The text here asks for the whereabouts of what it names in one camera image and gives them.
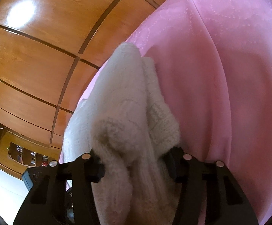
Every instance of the white knitted fabric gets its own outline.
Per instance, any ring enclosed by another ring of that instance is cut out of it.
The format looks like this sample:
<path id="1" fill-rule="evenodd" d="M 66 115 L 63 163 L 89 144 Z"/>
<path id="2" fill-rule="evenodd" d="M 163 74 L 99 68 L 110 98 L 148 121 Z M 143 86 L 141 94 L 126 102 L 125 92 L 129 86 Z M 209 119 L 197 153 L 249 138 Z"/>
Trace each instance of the white knitted fabric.
<path id="1" fill-rule="evenodd" d="M 179 138 L 153 60 L 123 43 L 72 115 L 64 135 L 64 161 L 93 148 L 105 165 L 105 176 L 92 184 L 101 224 L 169 225 L 179 186 L 169 178 L 161 156 Z"/>

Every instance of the white cloth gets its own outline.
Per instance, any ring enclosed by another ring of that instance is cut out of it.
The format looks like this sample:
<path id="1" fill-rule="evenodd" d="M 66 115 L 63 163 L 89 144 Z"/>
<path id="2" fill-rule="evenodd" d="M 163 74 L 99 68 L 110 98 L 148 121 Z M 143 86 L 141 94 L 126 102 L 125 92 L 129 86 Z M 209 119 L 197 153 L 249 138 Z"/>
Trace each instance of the white cloth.
<path id="1" fill-rule="evenodd" d="M 179 125 L 164 102 L 151 58 L 121 44 L 101 71 L 64 134 L 64 161 L 93 148 L 105 176 L 92 184 L 101 224 L 169 225 L 179 185 L 161 156 L 180 140 Z"/>

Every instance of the metal screw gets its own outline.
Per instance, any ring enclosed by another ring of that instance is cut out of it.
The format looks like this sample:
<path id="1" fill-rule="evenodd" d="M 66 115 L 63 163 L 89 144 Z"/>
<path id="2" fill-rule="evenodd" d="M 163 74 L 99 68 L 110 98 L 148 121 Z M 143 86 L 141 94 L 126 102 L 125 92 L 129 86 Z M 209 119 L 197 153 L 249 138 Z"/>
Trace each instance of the metal screw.
<path id="1" fill-rule="evenodd" d="M 57 166 L 57 164 L 58 164 L 57 161 L 51 161 L 49 165 L 50 165 L 51 167 L 55 167 L 55 166 Z"/>
<path id="2" fill-rule="evenodd" d="M 192 156 L 190 154 L 184 154 L 183 158 L 187 161 L 190 161 L 192 159 Z"/>
<path id="3" fill-rule="evenodd" d="M 217 161 L 216 166 L 218 167 L 224 167 L 224 163 L 222 161 Z"/>
<path id="4" fill-rule="evenodd" d="M 82 155 L 82 159 L 84 159 L 84 160 L 87 160 L 90 157 L 91 157 L 91 155 L 89 153 L 85 153 L 85 154 Z"/>

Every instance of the pink bed sheet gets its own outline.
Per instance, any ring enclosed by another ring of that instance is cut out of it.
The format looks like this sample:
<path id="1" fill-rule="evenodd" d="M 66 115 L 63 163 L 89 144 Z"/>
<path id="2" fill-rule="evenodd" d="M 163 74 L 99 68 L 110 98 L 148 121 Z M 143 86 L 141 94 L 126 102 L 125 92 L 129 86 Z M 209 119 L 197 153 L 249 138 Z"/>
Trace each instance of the pink bed sheet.
<path id="1" fill-rule="evenodd" d="M 263 225 L 272 215 L 272 1 L 167 0 L 127 41 L 154 59 L 184 151 L 223 160 Z"/>

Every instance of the silver pin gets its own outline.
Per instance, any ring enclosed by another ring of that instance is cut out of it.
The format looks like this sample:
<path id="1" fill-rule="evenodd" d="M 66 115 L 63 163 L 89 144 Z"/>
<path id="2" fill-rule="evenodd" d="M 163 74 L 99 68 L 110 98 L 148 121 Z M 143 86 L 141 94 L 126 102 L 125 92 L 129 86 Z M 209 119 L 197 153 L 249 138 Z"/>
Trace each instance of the silver pin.
<path id="1" fill-rule="evenodd" d="M 55 167 L 55 166 L 57 166 L 57 164 L 58 164 L 57 161 L 51 161 L 49 165 L 50 165 L 51 167 Z"/>
<path id="2" fill-rule="evenodd" d="M 224 167 L 224 163 L 222 161 L 217 161 L 216 166 L 218 167 Z"/>
<path id="3" fill-rule="evenodd" d="M 85 154 L 82 155 L 82 159 L 84 159 L 84 160 L 87 160 L 90 157 L 91 157 L 91 155 L 89 153 L 85 153 Z"/>
<path id="4" fill-rule="evenodd" d="M 184 154 L 183 158 L 187 161 L 190 161 L 192 159 L 192 156 L 190 154 Z"/>

